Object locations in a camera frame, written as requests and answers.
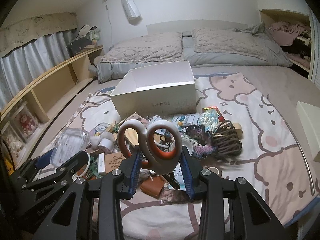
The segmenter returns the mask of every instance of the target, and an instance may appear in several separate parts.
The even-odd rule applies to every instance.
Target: bed
[[[232,30],[231,33],[241,32],[243,34],[248,33],[252,36],[252,43],[260,45],[263,48],[262,53],[265,57],[250,56],[248,52],[241,54],[237,53],[223,53],[221,51],[214,53],[197,53],[195,52],[195,37],[192,37],[191,31],[194,29],[210,28],[212,30]],[[148,35],[157,35],[158,33],[182,33],[182,57],[175,58],[175,60],[188,60],[191,67],[203,67],[203,66],[242,66],[242,65],[266,65],[266,66],[284,66],[290,67],[291,61],[288,59],[282,49],[273,41],[267,31],[264,29],[264,25],[257,25],[256,27],[247,28],[247,25],[216,21],[216,20],[183,20],[172,21],[165,23],[157,23],[147,25]],[[139,43],[140,37],[129,41],[120,42],[125,48],[129,48],[126,53],[131,53],[130,46],[135,46],[135,42]],[[165,62],[163,59],[157,57],[147,58],[145,61],[129,62],[127,57],[122,59],[118,58],[121,51],[114,52],[115,48],[112,47],[111,51],[103,57],[99,57],[96,60],[95,66],[90,68],[91,72],[98,77],[100,82],[106,82],[111,79],[123,78],[124,75],[133,68],[158,64],[159,62]],[[116,60],[112,60],[109,57],[106,60],[106,56],[113,53]]]

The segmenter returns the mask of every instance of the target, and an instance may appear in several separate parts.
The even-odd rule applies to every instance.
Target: white paper bag
[[[129,21],[136,19],[141,15],[133,0],[121,0],[121,3]]]

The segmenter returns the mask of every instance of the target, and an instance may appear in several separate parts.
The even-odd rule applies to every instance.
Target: metal screw
[[[119,169],[115,169],[112,171],[112,175],[118,176],[120,174],[121,174],[121,170],[119,170]]]
[[[201,173],[202,173],[203,175],[208,176],[208,175],[210,175],[211,171],[209,171],[209,170],[207,170],[207,169],[203,169],[203,170],[201,171]]]
[[[83,177],[76,179],[76,183],[77,183],[77,184],[82,184],[82,183],[84,183],[84,182],[85,182],[85,178],[83,178]]]
[[[246,182],[247,182],[247,180],[245,178],[242,178],[242,177],[238,178],[237,180],[238,180],[238,182],[240,184],[246,184]]]

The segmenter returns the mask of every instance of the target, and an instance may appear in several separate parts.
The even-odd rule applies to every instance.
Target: white tape roll
[[[109,139],[102,139],[98,145],[98,149],[105,154],[110,154],[115,147],[115,143]]]

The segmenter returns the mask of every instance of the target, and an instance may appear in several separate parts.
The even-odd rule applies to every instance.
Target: headboard
[[[148,34],[164,32],[190,32],[195,28],[212,28],[227,30],[232,28],[246,29],[247,24],[217,20],[180,20],[147,25]]]

